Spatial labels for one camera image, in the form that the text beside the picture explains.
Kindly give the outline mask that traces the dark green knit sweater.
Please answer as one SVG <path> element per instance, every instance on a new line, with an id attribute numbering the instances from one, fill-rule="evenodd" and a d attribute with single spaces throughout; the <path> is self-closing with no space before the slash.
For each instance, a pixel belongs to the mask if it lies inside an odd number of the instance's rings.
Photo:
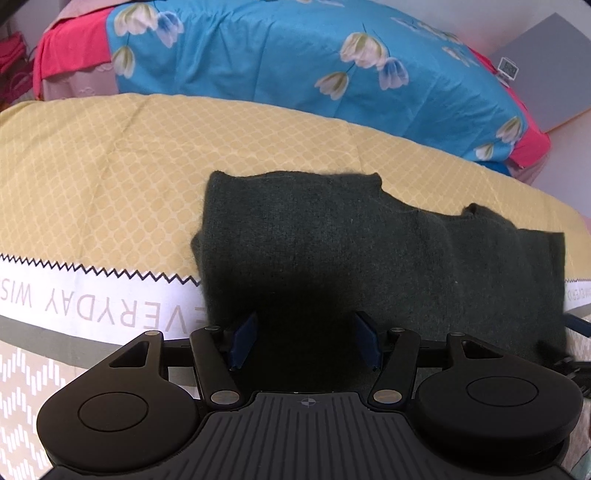
<path id="1" fill-rule="evenodd" d="M 376 174 L 216 171 L 191 248 L 208 319 L 325 326 L 361 311 L 379 330 L 461 331 L 528 360 L 567 345 L 565 239 L 470 204 L 422 210 Z"/>

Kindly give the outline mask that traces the red clothes pile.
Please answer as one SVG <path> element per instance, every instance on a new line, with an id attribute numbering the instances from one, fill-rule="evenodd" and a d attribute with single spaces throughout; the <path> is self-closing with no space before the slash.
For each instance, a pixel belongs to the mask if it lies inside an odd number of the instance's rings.
<path id="1" fill-rule="evenodd" d="M 15 67 L 28 65 L 27 47 L 21 32 L 17 31 L 1 40 L 0 74 L 6 76 Z"/>

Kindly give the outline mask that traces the beige patterned bed quilt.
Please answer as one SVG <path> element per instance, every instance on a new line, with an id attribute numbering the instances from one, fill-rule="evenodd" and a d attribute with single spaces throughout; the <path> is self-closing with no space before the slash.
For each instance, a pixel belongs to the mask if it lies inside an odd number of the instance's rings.
<path id="1" fill-rule="evenodd" d="M 43 402 L 146 330 L 204 322 L 189 243 L 211 172 L 377 173 L 456 215 L 484 205 L 567 242 L 567 310 L 590 315 L 590 230 L 555 198 L 453 155 L 279 107 L 181 96 L 25 102 L 1 115 L 1 474 L 50 468 Z"/>

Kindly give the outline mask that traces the small white digital clock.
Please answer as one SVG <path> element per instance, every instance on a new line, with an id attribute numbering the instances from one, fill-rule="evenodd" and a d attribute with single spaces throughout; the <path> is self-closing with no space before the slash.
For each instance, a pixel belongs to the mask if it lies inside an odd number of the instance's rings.
<path id="1" fill-rule="evenodd" d="M 507 57 L 501 57 L 497 66 L 497 76 L 505 83 L 514 82 L 519 73 L 519 67 Z"/>

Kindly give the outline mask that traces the grey board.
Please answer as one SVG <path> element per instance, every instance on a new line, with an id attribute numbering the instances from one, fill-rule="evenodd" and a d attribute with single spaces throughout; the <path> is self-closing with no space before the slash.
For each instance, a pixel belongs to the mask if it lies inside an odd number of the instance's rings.
<path id="1" fill-rule="evenodd" d="M 591 42 L 557 13 L 494 52 L 518 73 L 512 89 L 540 130 L 548 133 L 590 109 Z"/>

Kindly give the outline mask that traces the pink cloth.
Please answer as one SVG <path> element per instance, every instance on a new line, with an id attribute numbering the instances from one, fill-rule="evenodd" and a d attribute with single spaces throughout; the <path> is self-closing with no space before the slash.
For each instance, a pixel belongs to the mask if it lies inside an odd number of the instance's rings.
<path id="1" fill-rule="evenodd" d="M 107 18 L 119 1 L 71 1 L 43 33 L 35 53 L 33 91 L 39 100 L 118 92 Z"/>

